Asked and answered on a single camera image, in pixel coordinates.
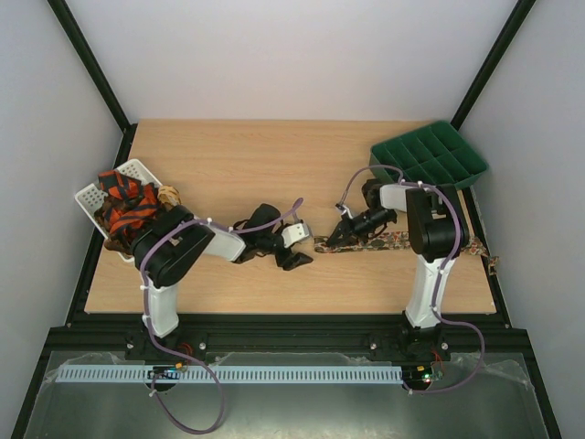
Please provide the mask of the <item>green divided organizer tray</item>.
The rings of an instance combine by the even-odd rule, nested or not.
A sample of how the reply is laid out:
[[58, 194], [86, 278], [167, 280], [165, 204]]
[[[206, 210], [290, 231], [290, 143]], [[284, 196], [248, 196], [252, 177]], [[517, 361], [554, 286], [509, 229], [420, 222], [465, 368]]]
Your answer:
[[429, 123], [370, 148], [373, 175], [384, 183], [398, 177], [462, 190], [488, 169], [481, 156], [448, 122]]

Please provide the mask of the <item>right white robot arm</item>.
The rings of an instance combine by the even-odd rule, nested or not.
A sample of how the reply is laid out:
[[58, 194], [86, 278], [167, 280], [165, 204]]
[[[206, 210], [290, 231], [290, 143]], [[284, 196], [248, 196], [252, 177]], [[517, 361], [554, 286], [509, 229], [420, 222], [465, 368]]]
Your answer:
[[362, 186], [367, 209], [352, 214], [337, 205], [341, 219], [324, 240], [327, 250], [356, 249], [374, 243], [398, 214], [407, 216], [409, 248], [417, 255], [413, 292], [405, 310], [410, 328], [399, 335], [399, 349], [407, 357], [420, 357], [431, 346], [424, 330], [441, 322], [441, 303], [456, 258], [469, 241], [459, 196], [454, 185], [422, 182], [385, 184], [369, 179]]

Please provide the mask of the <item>black frame post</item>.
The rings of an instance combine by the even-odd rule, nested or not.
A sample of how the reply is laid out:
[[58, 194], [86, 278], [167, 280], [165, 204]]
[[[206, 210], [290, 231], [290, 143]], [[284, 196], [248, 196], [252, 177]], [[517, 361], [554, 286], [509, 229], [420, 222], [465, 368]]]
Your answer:
[[99, 61], [95, 57], [88, 40], [85, 38], [77, 19], [70, 10], [68, 3], [64, 0], [48, 0], [48, 5], [65, 32], [70, 44], [89, 74], [119, 129], [123, 134], [130, 131], [133, 125], [126, 116], [125, 111], [117, 99]]
[[512, 11], [499, 31], [495, 42], [489, 49], [480, 69], [475, 74], [470, 87], [463, 96], [460, 105], [451, 119], [451, 125], [456, 130], [460, 130], [463, 126], [465, 120], [484, 91], [484, 88], [494, 74], [497, 66], [536, 3], [537, 0], [516, 1]]

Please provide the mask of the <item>orange navy striped tie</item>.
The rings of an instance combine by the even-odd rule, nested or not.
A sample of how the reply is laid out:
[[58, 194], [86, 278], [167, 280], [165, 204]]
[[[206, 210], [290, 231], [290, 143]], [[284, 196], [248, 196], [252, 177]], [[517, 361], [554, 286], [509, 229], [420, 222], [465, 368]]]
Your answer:
[[98, 182], [106, 197], [93, 216], [111, 240], [129, 246], [160, 210], [158, 187], [118, 170], [100, 173]]

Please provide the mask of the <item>right black frame post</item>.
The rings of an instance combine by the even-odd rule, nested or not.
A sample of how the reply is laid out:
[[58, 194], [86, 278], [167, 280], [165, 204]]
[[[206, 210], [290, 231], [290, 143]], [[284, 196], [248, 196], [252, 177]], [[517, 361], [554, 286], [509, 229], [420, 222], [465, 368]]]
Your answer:
[[484, 91], [484, 88], [494, 74], [497, 66], [536, 3], [537, 0], [516, 1], [512, 11], [499, 31], [495, 42], [489, 49], [480, 69], [475, 74], [470, 87], [463, 96], [460, 105], [451, 119], [451, 125], [456, 130], [460, 130], [463, 126], [465, 120]]

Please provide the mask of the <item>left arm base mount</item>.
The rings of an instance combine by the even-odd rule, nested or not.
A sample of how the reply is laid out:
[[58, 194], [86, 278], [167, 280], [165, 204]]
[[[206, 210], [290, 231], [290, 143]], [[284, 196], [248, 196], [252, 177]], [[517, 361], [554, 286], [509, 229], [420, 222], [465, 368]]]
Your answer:
[[[199, 360], [204, 360], [206, 357], [208, 336], [205, 332], [177, 329], [166, 337], [155, 337], [154, 339], [166, 349], [189, 355]], [[147, 365], [186, 361], [180, 356], [157, 348], [152, 343], [146, 329], [128, 332], [124, 341], [126, 345], [124, 358], [126, 360], [143, 361]]]

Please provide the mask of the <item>brown tan patterned tie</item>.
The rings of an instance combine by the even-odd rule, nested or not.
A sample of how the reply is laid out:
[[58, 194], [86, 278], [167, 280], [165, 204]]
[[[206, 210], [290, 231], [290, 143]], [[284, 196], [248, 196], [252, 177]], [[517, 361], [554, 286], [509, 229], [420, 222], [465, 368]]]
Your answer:
[[166, 210], [182, 204], [178, 190], [168, 185], [163, 185], [158, 188], [157, 199]]

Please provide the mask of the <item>black aluminium frame rail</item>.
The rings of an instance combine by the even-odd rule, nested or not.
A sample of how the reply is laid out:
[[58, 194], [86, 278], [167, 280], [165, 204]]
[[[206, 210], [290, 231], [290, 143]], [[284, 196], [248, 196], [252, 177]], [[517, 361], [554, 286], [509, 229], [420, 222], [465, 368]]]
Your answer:
[[[457, 315], [472, 328], [442, 327], [439, 337], [449, 352], [531, 352], [527, 332], [514, 329], [500, 315]], [[373, 333], [402, 333], [400, 315], [198, 315], [180, 316], [178, 329], [205, 332], [204, 359], [228, 353], [342, 353], [369, 359]], [[125, 354], [128, 332], [144, 330], [138, 315], [78, 315], [63, 327], [49, 330], [41, 354], [53, 352], [114, 352]]]

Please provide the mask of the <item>left black frame post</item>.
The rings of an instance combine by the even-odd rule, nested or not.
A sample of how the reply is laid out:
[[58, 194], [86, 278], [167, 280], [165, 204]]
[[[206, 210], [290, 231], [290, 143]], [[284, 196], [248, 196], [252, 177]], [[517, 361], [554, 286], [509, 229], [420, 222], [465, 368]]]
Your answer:
[[48, 5], [65, 32], [70, 44], [89, 74], [119, 129], [123, 134], [130, 131], [133, 125], [126, 116], [125, 111], [117, 99], [99, 61], [95, 57], [88, 40], [85, 38], [77, 19], [70, 10], [68, 3], [64, 0], [48, 0]]

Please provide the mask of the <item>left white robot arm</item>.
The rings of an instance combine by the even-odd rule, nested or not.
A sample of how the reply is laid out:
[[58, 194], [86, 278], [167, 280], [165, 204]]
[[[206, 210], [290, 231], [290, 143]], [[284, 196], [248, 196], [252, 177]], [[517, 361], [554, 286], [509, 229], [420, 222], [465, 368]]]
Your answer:
[[156, 220], [131, 246], [142, 278], [147, 330], [163, 338], [177, 329], [178, 285], [203, 255], [236, 264], [272, 255], [285, 272], [311, 263], [311, 256], [293, 249], [311, 237], [309, 226], [296, 215], [301, 203], [297, 200], [284, 214], [262, 203], [249, 218], [229, 227], [200, 219], [182, 205]]

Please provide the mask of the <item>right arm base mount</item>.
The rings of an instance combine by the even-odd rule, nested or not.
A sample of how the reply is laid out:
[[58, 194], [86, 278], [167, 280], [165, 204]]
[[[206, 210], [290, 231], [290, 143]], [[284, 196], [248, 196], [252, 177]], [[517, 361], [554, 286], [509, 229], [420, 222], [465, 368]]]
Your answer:
[[367, 344], [373, 361], [426, 364], [450, 358], [448, 345], [436, 334], [373, 333]]

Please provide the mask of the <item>white perforated plastic basket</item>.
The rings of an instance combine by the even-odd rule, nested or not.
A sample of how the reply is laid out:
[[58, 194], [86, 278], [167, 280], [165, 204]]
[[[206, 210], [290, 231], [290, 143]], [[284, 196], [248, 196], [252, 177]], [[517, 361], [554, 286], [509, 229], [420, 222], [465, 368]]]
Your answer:
[[[118, 170], [120, 173], [139, 179], [143, 184], [154, 183], [158, 188], [164, 184], [138, 159], [131, 159], [113, 170]], [[166, 228], [174, 228], [177, 223], [191, 220], [194, 215], [183, 205], [176, 206], [170, 210], [166, 210], [160, 203], [160, 210], [155, 219], [144, 227], [138, 236], [132, 241], [129, 246], [125, 246], [118, 241], [113, 241], [109, 238], [107, 231], [101, 227], [93, 214], [99, 208], [106, 197], [106, 194], [99, 188], [98, 178], [95, 182], [89, 184], [84, 189], [80, 190], [75, 199], [81, 209], [85, 212], [88, 218], [92, 221], [97, 230], [104, 238], [104, 247], [112, 252], [117, 252], [123, 261], [131, 262], [133, 260], [132, 250], [138, 244], [138, 240], [144, 234], [151, 230], [164, 232]]]

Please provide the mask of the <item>floral patterned tie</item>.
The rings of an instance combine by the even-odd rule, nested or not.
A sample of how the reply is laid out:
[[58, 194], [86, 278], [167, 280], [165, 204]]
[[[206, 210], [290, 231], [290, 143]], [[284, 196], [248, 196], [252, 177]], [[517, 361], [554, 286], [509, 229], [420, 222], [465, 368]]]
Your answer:
[[[325, 236], [316, 236], [314, 238], [314, 250], [317, 253], [342, 253], [342, 252], [375, 252], [375, 251], [397, 251], [409, 250], [409, 234], [406, 231], [385, 231], [378, 237], [366, 243], [358, 242], [354, 244], [344, 244], [339, 247], [330, 247], [325, 242]], [[488, 274], [495, 275], [496, 267], [499, 263], [497, 256], [491, 256], [481, 240], [472, 236], [469, 242], [462, 246], [461, 253], [478, 256], [487, 263]]]

